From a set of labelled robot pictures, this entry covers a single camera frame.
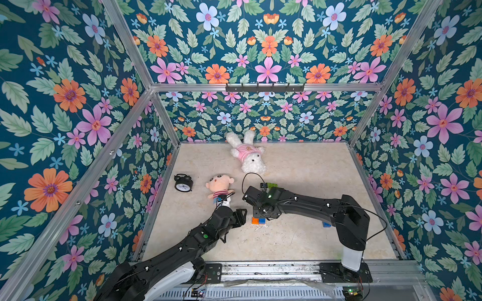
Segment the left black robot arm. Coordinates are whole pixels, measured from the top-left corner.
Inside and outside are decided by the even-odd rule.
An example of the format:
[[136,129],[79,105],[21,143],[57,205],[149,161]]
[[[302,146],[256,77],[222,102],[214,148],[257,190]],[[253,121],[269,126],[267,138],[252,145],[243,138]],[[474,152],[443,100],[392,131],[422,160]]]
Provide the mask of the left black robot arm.
[[166,290],[188,282],[204,268],[202,256],[214,248],[220,240],[226,242],[227,233],[246,224],[246,209],[220,206],[211,217],[190,230],[185,238],[167,251],[144,262],[118,265],[94,300],[148,300],[148,292],[154,298]]

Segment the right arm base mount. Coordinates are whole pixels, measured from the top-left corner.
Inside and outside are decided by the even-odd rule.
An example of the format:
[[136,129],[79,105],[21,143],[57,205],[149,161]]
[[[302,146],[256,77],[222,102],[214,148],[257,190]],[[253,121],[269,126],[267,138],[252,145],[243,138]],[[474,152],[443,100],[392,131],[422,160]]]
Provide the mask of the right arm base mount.
[[322,262],[319,264],[320,275],[324,283],[372,283],[369,266],[362,262],[360,269],[354,272],[345,268],[341,262]]

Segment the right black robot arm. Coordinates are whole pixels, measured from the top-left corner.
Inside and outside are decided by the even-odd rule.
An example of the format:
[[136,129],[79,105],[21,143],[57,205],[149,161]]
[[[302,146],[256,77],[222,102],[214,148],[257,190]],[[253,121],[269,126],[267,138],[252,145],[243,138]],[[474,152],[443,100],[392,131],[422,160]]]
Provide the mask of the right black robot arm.
[[368,240],[370,217],[353,197],[343,194],[340,199],[315,198],[273,187],[267,191],[253,186],[243,200],[262,218],[277,219],[282,214],[295,214],[317,219],[335,227],[343,245],[341,266],[352,272],[360,270]]

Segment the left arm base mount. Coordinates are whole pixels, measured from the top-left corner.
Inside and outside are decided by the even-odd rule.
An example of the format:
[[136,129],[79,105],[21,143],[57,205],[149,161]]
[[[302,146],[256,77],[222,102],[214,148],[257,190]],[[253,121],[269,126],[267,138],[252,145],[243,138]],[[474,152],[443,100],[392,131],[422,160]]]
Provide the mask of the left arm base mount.
[[221,263],[203,263],[199,268],[197,268],[197,283],[220,283],[222,272],[223,265]]

